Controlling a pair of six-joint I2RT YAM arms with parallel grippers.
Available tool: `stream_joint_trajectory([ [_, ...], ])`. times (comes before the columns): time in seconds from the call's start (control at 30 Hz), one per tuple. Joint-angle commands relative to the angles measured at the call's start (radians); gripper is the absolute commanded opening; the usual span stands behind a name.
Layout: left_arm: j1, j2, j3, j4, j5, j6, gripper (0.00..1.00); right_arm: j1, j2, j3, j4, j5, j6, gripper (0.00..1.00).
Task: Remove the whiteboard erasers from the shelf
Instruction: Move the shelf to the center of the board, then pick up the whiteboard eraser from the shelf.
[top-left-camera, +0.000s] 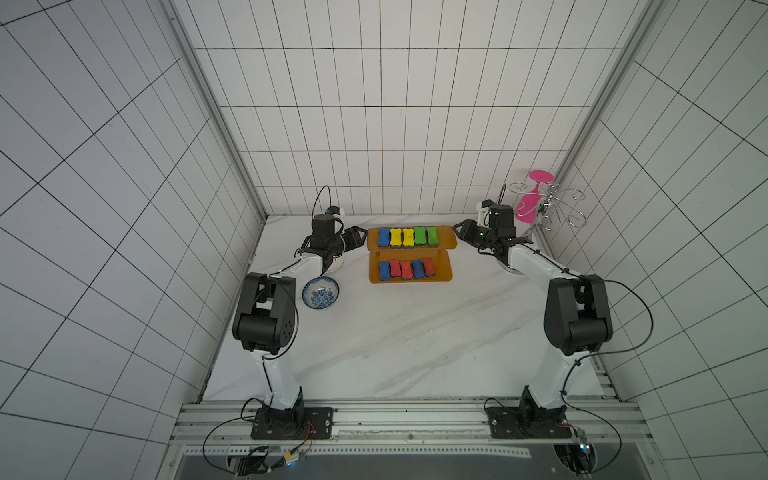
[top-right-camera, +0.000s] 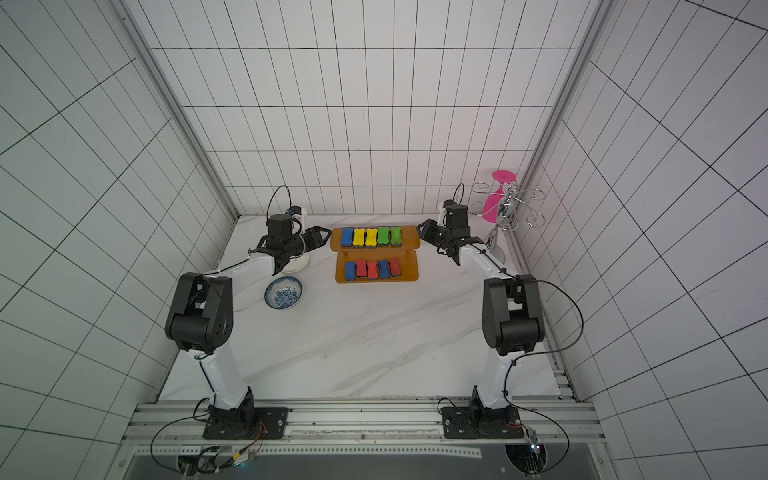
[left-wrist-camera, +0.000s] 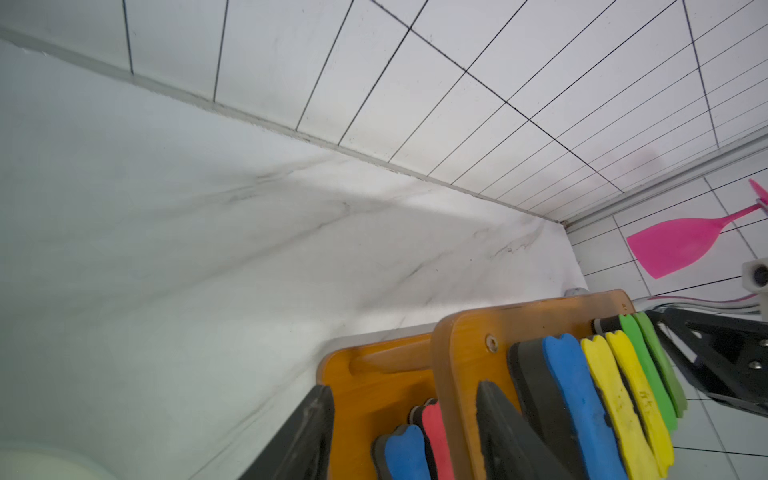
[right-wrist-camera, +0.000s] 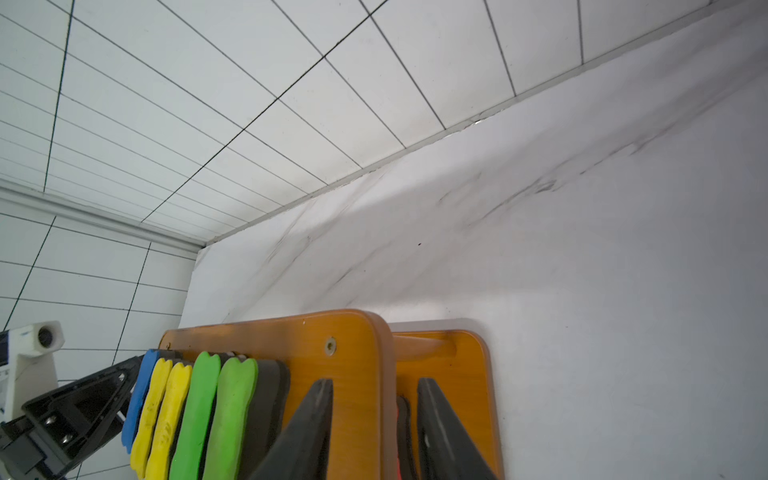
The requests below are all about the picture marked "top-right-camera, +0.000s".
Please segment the blue eraser top shelf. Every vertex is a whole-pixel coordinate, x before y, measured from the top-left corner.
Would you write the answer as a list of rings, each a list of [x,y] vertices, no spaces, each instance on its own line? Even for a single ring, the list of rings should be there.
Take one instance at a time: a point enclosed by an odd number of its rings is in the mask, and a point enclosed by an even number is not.
[[[342,229],[340,246],[342,248],[351,248],[354,241],[354,229],[352,227],[345,227]]]

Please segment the yellow eraser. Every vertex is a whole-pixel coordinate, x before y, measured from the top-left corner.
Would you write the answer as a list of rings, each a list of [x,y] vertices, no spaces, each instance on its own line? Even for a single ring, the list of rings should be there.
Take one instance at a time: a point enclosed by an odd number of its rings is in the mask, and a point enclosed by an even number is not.
[[[378,246],[378,229],[370,228],[366,230],[365,247],[376,248]]]
[[[364,248],[366,244],[366,229],[355,228],[353,230],[352,246],[354,248]]]

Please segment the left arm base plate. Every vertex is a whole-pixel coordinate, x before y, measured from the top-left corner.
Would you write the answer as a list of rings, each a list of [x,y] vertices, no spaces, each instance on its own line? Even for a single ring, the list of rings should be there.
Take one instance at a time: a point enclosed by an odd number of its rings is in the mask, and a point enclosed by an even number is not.
[[[223,410],[209,408],[205,440],[279,440],[284,437],[289,409],[283,407]]]

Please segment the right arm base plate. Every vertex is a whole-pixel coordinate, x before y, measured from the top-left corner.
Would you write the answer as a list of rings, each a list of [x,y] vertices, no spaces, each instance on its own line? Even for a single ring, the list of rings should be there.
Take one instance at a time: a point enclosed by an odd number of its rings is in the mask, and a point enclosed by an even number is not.
[[[519,414],[513,407],[490,409],[442,407],[443,435],[451,440],[502,439],[525,437]]]

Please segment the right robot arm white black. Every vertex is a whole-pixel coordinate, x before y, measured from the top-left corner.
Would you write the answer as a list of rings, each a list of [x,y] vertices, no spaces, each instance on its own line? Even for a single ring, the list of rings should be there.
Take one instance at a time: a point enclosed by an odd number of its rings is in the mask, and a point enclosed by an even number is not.
[[[487,346],[485,370],[473,388],[467,407],[470,425],[480,429],[489,424],[520,429],[519,416],[511,403],[510,380],[518,361],[513,354],[533,354],[545,339],[539,283],[531,275],[513,274],[471,234],[468,207],[454,200],[443,203],[437,220],[417,226],[424,242],[436,247],[461,268],[474,268],[482,284],[481,330]]]

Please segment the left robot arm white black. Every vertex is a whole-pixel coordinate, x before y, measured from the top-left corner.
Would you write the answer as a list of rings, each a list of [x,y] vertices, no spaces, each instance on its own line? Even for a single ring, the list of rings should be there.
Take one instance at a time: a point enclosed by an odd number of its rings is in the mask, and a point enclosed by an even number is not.
[[[207,425],[232,436],[244,436],[259,423],[253,392],[239,373],[229,345],[234,297],[280,274],[290,261],[304,258],[331,238],[327,228],[306,227],[297,206],[268,217],[266,227],[266,235],[245,259],[208,273],[182,274],[165,324],[166,337],[195,359],[209,387]]]

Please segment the green eraser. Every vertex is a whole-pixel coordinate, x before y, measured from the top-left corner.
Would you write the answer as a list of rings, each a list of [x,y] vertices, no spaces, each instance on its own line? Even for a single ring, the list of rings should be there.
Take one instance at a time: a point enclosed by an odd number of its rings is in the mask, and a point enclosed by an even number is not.
[[[377,229],[377,245],[379,247],[391,245],[391,229],[389,227],[379,227]]]
[[[390,245],[392,247],[400,247],[403,244],[403,235],[401,227],[390,228]]]

